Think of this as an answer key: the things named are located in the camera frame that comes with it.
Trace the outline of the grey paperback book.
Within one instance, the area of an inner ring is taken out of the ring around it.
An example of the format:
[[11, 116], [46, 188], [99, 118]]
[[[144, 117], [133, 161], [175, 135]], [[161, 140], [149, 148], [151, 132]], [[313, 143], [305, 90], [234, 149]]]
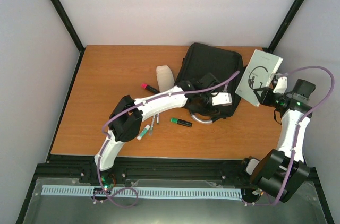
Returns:
[[283, 58], [279, 56], [256, 49], [245, 68], [235, 93], [250, 104], [259, 107], [260, 102], [254, 90], [269, 87], [282, 61]]

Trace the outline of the black student backpack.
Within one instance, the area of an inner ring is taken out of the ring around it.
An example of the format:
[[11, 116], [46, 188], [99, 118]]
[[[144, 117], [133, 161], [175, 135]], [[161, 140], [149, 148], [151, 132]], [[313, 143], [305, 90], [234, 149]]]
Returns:
[[[227, 85], [210, 90], [208, 92], [188, 95], [184, 106], [191, 117], [199, 123], [210, 125], [219, 119], [226, 119], [235, 113], [241, 97], [238, 96], [238, 87], [245, 67], [241, 54], [208, 46], [200, 43], [193, 43], [183, 59], [181, 69], [175, 80], [175, 85], [182, 87], [184, 91], [197, 91], [216, 86], [232, 74], [239, 71], [239, 74]], [[230, 104], [213, 105], [213, 97], [219, 93], [231, 95]]]

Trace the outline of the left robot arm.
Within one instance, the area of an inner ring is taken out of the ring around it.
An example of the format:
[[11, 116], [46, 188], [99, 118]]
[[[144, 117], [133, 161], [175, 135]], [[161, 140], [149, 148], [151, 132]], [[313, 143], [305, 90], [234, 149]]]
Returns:
[[138, 137], [141, 124], [146, 119], [170, 109], [182, 108], [193, 97], [211, 93], [207, 89], [219, 83], [215, 76], [207, 73], [200, 81], [180, 81], [172, 88], [150, 97], [133, 99], [130, 95], [124, 96], [103, 127], [106, 139], [94, 157], [96, 166], [92, 177], [99, 183], [109, 180], [110, 168], [118, 153], [125, 143]]

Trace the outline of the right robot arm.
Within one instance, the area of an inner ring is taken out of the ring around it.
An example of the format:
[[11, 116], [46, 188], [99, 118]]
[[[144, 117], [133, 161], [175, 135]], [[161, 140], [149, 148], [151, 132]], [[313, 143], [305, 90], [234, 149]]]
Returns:
[[277, 202], [287, 202], [307, 180], [311, 169], [303, 162], [303, 140], [312, 116], [309, 97], [316, 86], [297, 80], [291, 92], [286, 91], [287, 78], [280, 77], [274, 88], [258, 88], [254, 94], [265, 106], [280, 114], [281, 133], [277, 148], [262, 160], [249, 157], [243, 160], [242, 174], [256, 189], [254, 195], [266, 192]]

